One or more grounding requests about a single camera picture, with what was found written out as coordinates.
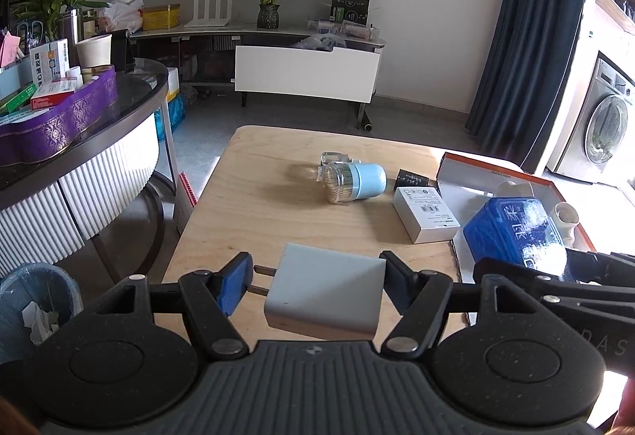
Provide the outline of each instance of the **drawer front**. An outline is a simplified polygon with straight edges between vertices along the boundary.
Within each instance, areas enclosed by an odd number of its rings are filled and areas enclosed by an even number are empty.
[[[236,47],[236,90],[370,102],[379,54],[268,46]]]

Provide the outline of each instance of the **tv stand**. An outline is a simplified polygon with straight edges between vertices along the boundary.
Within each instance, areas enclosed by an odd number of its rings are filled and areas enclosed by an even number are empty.
[[[385,42],[346,38],[347,47],[332,52],[291,47],[313,34],[302,28],[269,30],[232,23],[139,31],[131,43],[136,56],[178,67],[183,83],[234,84],[243,107],[249,92],[347,100],[356,104],[356,123],[362,128]]]

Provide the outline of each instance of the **wooden table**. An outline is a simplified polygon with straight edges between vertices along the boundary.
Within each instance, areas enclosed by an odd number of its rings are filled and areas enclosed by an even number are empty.
[[[322,152],[343,152],[383,166],[389,179],[380,197],[330,204],[316,172]],[[196,269],[218,270],[239,251],[255,264],[277,267],[285,244],[299,243],[366,256],[395,252],[414,270],[439,270],[456,279],[449,242],[413,245],[392,205],[400,168],[436,177],[445,150],[396,141],[339,134],[241,127],[232,137],[181,236],[164,282],[175,282]],[[254,276],[269,288],[271,277]],[[309,340],[267,325],[265,298],[247,293],[231,317],[253,348],[258,340]],[[377,346],[399,321],[383,294]],[[187,337],[180,316],[157,315],[157,323]],[[446,334],[464,327],[452,314]]]

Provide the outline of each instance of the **gray tile floor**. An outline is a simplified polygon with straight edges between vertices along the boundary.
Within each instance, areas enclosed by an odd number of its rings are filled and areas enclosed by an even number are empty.
[[[366,110],[373,124],[369,133],[355,128],[354,108],[345,102],[253,93],[249,96],[248,106],[242,108],[239,93],[213,92],[206,100],[198,100],[186,109],[185,119],[174,132],[179,171],[185,172],[194,192],[200,195],[224,147],[242,125],[329,131],[478,152],[474,140],[458,120],[373,104]],[[169,175],[163,143],[157,170]],[[148,274],[148,279],[154,283],[163,278],[179,241],[171,222],[173,198],[163,195],[163,204],[166,235],[161,254]],[[147,205],[140,196],[101,233],[110,257],[122,275],[132,273],[142,261],[154,236],[155,225],[155,219],[148,217]],[[59,266],[77,280],[85,304],[112,286],[90,245],[60,262]]]

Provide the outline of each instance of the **round table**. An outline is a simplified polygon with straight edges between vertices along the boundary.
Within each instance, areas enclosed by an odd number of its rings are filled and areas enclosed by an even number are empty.
[[[54,264],[91,241],[113,281],[99,232],[144,191],[158,225],[139,267],[150,268],[163,241],[163,205],[148,185],[154,177],[175,193],[178,170],[167,113],[167,68],[136,59],[117,75],[117,101],[65,151],[36,164],[0,167],[0,277],[25,262]],[[154,171],[159,141],[154,112],[161,109],[171,180]]]

